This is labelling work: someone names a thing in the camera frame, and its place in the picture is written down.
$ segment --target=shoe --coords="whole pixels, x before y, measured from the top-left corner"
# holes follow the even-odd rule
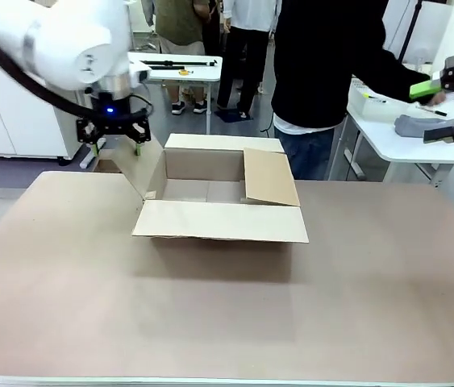
[[[171,106],[171,113],[174,115],[180,115],[185,110],[185,102],[180,101],[179,103],[173,103]]]
[[[207,101],[203,101],[202,103],[195,103],[193,112],[195,114],[202,114],[207,111]]]

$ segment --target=table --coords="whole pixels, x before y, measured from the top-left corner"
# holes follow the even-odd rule
[[[207,116],[206,116],[206,133],[210,134],[210,116],[212,115],[212,84],[221,80],[221,68],[223,67],[223,58],[220,56],[191,56],[191,55],[171,55],[171,54],[154,54],[147,52],[130,52],[130,60],[172,60],[172,61],[192,61],[192,62],[211,62],[216,61],[218,64],[214,67],[189,66],[193,71],[188,76],[180,75],[178,70],[155,70],[152,71],[148,83],[175,83],[180,85],[206,86],[207,87]]]
[[[124,176],[42,174],[0,223],[0,382],[454,385],[452,205],[297,188],[309,244],[145,239]]]
[[[437,110],[447,112],[448,118],[454,118],[454,101],[445,102],[437,107]],[[356,174],[361,173],[356,163],[356,158],[363,139],[370,143],[380,158],[390,162],[384,182],[393,181],[396,172],[402,164],[416,164],[430,178],[431,184],[436,188],[441,186],[451,172],[454,166],[454,144],[446,144],[444,142],[424,144],[422,139],[401,137],[395,133],[393,122],[368,121],[361,117],[350,103],[348,104],[348,113],[349,116],[345,120],[344,133],[341,136],[335,158],[338,160],[344,154],[349,163],[352,161],[352,167]],[[359,136],[357,140],[354,155],[352,155],[350,150],[344,149],[347,137],[346,127],[350,120],[355,123],[363,135]],[[435,169],[432,166],[433,164],[438,164],[438,168]]]

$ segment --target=table leg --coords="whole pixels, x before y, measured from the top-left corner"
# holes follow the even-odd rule
[[[357,141],[356,141],[356,146],[354,147],[354,154],[350,152],[350,149],[345,148],[345,158],[347,159],[349,163],[349,168],[354,171],[354,173],[357,176],[358,181],[365,181],[366,180],[366,175],[363,172],[363,169],[357,164],[357,155],[359,153],[359,150],[361,149],[361,144],[363,143],[363,135],[359,132],[359,135],[357,136]]]
[[[212,84],[209,82],[207,90],[207,135],[210,134],[210,116],[212,115]]]
[[[431,185],[438,189],[444,183],[444,180],[448,178],[452,168],[454,168],[454,164],[440,164],[438,169],[436,169],[435,175],[431,178]]]
[[[341,134],[339,135],[338,138],[338,143],[336,145],[336,150],[334,153],[334,158],[332,159],[332,164],[331,164],[331,170],[329,171],[329,181],[333,181],[335,179],[336,174],[338,173],[337,167],[339,164],[339,158],[340,158],[340,153],[341,149],[345,147],[345,143],[347,142],[347,121],[348,121],[348,116],[345,117],[345,120],[343,122],[343,129],[341,130]]]
[[[382,182],[383,183],[393,183],[395,175],[397,174],[397,171],[399,170],[399,167],[400,167],[399,163],[390,163],[389,167],[388,167],[388,171],[386,172],[386,176]]]

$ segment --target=black bar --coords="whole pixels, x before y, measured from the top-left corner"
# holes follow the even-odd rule
[[[404,60],[404,56],[406,56],[407,47],[410,45],[414,27],[416,26],[417,20],[419,19],[420,11],[422,10],[422,1],[423,0],[418,0],[417,5],[414,6],[413,19],[411,20],[410,28],[407,30],[406,40],[404,40],[404,44],[402,45],[401,53],[398,56],[398,61],[401,63]]]
[[[150,67],[152,68],[152,70],[185,70],[185,66],[150,66]]]
[[[151,66],[216,66],[216,62],[175,62],[172,60],[142,60],[145,65]]]

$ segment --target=person's hand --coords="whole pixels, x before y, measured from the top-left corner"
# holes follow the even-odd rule
[[[435,96],[432,98],[432,100],[429,101],[429,103],[427,105],[436,106],[436,105],[439,105],[440,103],[444,103],[446,99],[447,99],[447,95],[445,94],[445,92],[440,91],[439,93],[435,94]]]
[[[223,22],[223,28],[225,29],[225,33],[228,34],[230,32],[230,28],[232,27],[232,19],[225,19]]]

